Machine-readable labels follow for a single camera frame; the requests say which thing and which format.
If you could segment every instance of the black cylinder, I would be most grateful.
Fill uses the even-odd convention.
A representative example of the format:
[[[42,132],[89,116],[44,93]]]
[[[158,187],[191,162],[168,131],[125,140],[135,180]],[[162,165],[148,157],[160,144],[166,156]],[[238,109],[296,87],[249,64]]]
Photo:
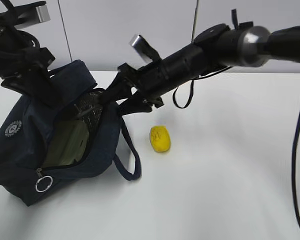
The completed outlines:
[[[209,62],[202,48],[189,44],[162,61],[140,69],[139,85],[147,96],[156,99],[208,68]]]

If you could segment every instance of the yellow sponge ball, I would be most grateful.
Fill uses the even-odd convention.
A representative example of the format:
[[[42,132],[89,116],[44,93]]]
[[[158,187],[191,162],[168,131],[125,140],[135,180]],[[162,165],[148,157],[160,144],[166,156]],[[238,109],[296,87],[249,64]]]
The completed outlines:
[[[171,141],[165,126],[154,126],[150,132],[150,142],[156,152],[162,153],[170,149]]]

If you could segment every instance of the wire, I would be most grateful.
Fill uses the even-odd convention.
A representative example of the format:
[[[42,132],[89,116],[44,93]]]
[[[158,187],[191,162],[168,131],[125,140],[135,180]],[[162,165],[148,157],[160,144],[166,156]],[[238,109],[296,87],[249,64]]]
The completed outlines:
[[[227,67],[225,67],[224,69],[221,69],[220,71],[216,71],[216,72],[214,72],[214,73],[212,73],[212,74],[209,74],[209,75],[207,75],[207,76],[196,77],[196,78],[194,78],[193,80],[207,79],[207,78],[213,77],[213,76],[215,76],[215,75],[218,75],[218,74],[220,74],[220,73],[223,73],[223,72],[225,72],[225,71],[227,71],[227,70],[229,70],[229,69],[232,69],[232,66],[227,66]]]
[[[0,0],[3,5],[6,7],[6,9],[8,10],[14,10],[15,7],[13,6],[13,4],[9,1],[9,0]]]
[[[298,196],[297,196],[297,181],[296,181],[296,163],[297,163],[297,149],[300,136],[300,112],[296,124],[293,145],[292,145],[292,156],[291,156],[291,186],[292,186],[292,197],[293,197],[293,207],[295,212],[296,221],[300,228],[300,213],[298,207]]]
[[[17,16],[17,11],[11,1],[9,0],[0,0],[2,4],[8,9],[8,11],[11,11],[15,16]]]
[[[214,72],[214,73],[212,73],[212,74],[209,74],[209,75],[207,75],[207,76],[196,77],[196,78],[192,79],[191,85],[190,85],[190,94],[189,94],[189,98],[188,98],[188,100],[186,101],[186,104],[185,104],[184,106],[180,106],[180,105],[177,103],[176,94],[177,94],[177,91],[178,91],[178,88],[179,88],[179,87],[177,87],[177,88],[175,89],[175,91],[173,92],[173,95],[172,95],[172,101],[173,101],[173,104],[174,104],[177,108],[179,108],[179,109],[186,109],[186,108],[189,107],[189,105],[191,104],[192,98],[194,97],[194,94],[195,94],[195,80],[201,80],[201,79],[211,78],[211,77],[213,77],[213,76],[215,76],[215,75],[218,75],[218,74],[220,74],[220,73],[223,73],[224,71],[227,71],[227,70],[229,70],[229,69],[231,69],[231,68],[232,68],[232,66],[227,66],[227,67],[225,67],[224,69],[221,69],[221,70],[219,70],[219,71],[216,71],[216,72]]]
[[[26,31],[18,30],[18,32],[21,35],[23,35],[24,37],[26,37],[27,40],[32,41],[34,43],[35,48],[40,48],[40,42],[38,41],[38,39],[35,38],[35,36],[31,35],[30,33],[26,32]]]

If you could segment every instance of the bag handle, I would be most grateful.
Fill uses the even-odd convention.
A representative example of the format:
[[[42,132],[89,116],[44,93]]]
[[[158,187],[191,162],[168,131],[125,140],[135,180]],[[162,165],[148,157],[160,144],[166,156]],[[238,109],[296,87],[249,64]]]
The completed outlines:
[[[121,125],[121,132],[122,135],[126,141],[126,143],[128,144],[130,150],[132,151],[133,155],[134,155],[134,159],[135,159],[135,167],[134,167],[134,173],[132,174],[131,172],[129,172],[125,166],[122,164],[120,158],[116,155],[114,155],[113,158],[113,162],[116,166],[116,168],[118,169],[119,173],[128,181],[131,180],[137,180],[141,177],[141,162],[140,162],[140,157],[139,154],[137,152],[137,150],[134,147],[134,144],[131,140],[130,134],[128,132],[127,126],[125,121],[122,119],[122,125]]]

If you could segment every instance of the white tabletop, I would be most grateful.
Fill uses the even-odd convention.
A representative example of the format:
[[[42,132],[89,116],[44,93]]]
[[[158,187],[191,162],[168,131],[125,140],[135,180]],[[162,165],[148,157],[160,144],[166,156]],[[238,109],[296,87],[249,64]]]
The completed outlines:
[[[105,88],[116,73],[92,74]],[[196,82],[185,110],[171,96],[125,117],[139,181],[112,165],[30,207],[0,186],[0,240],[300,240],[290,181],[300,74],[223,73]],[[0,126],[18,97],[0,87]],[[169,130],[167,153],[151,147],[155,125]],[[300,207],[300,143],[297,190]]]

